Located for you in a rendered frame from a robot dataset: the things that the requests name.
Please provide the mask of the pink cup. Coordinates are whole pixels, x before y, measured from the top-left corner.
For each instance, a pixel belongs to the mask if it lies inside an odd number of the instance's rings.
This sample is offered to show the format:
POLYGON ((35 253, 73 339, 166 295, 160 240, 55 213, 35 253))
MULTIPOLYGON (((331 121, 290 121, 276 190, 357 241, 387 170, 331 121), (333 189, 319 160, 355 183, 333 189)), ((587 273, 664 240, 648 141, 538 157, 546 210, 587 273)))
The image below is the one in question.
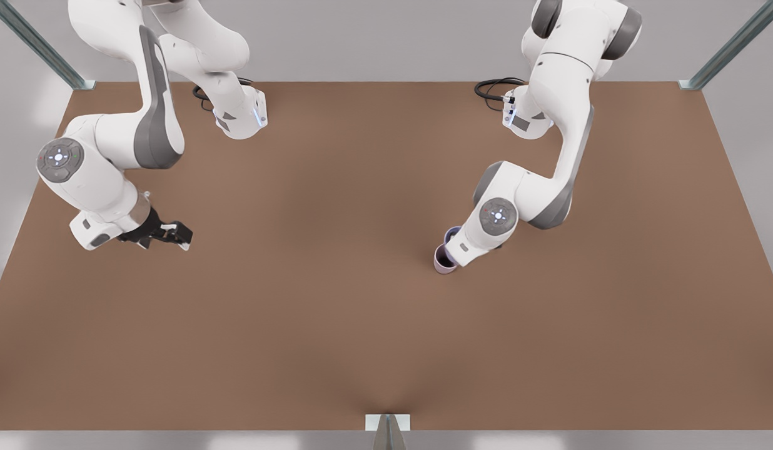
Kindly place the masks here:
POLYGON ((444 243, 436 247, 434 253, 434 268, 439 274, 450 274, 458 267, 458 263, 450 258, 444 243))

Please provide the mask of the silver frame post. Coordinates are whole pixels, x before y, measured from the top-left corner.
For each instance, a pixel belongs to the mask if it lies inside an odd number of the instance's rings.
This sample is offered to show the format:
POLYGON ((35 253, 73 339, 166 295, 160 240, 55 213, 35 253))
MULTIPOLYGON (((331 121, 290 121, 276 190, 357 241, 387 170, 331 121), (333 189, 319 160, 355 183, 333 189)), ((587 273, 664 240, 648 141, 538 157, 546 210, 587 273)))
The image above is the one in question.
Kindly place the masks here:
POLYGON ((95 80, 86 80, 69 65, 50 45, 34 26, 12 6, 8 0, 0 0, 0 20, 3 21, 20 40, 46 63, 71 89, 94 89, 95 80))
POLYGON ((368 414, 365 430, 375 432, 373 450, 407 450, 403 432, 410 431, 410 415, 368 414))
POLYGON ((752 17, 715 52, 690 79, 678 80, 680 89, 701 91, 723 68, 773 21, 773 0, 766 0, 752 17))

